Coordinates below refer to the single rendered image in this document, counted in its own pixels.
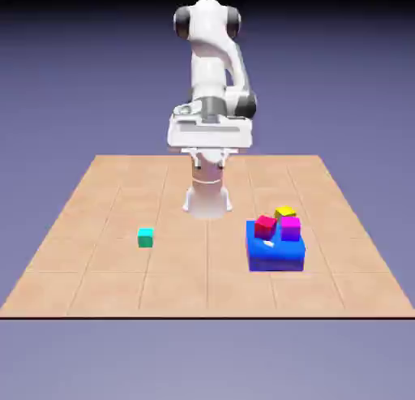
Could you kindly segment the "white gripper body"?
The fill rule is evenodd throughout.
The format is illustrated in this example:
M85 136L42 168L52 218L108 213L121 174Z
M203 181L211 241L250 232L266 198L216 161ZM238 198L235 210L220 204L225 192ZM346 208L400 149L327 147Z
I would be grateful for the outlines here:
M219 117L218 123L203 123L199 115L171 115L167 134L170 148L250 148L252 121Z

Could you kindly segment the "small red cube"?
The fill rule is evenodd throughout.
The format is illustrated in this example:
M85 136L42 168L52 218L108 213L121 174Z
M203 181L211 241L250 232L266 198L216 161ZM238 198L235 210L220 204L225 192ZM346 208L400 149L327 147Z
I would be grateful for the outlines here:
M254 223L254 234L257 239L270 241L276 232L277 220L265 215L259 216Z

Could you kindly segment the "small yellow cube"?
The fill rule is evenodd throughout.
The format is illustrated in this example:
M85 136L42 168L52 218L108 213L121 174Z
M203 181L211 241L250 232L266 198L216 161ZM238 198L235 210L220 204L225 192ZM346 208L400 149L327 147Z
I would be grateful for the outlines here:
M279 221L282 217L296 217L297 212L291 206L285 205L275 209L274 218Z

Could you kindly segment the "small teal cube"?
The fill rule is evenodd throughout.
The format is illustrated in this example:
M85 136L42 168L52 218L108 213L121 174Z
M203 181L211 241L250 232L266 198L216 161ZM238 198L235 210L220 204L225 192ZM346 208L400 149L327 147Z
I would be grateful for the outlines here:
M137 240L139 247L151 248L153 246L153 228L140 227L137 233Z

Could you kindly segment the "small magenta cube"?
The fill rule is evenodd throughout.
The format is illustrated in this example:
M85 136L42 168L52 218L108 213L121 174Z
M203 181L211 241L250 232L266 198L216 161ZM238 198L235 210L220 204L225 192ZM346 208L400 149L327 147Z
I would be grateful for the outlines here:
M285 216L280 219L280 237L282 241L297 242L301 237L301 221L296 216Z

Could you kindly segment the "large blue box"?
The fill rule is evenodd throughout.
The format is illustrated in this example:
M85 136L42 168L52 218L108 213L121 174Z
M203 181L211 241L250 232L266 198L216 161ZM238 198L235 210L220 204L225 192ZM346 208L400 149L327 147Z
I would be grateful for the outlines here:
M302 271L306 245L302 236L298 241L281 239L280 225L270 241L255 237L255 221L246 221L246 254L251 272Z

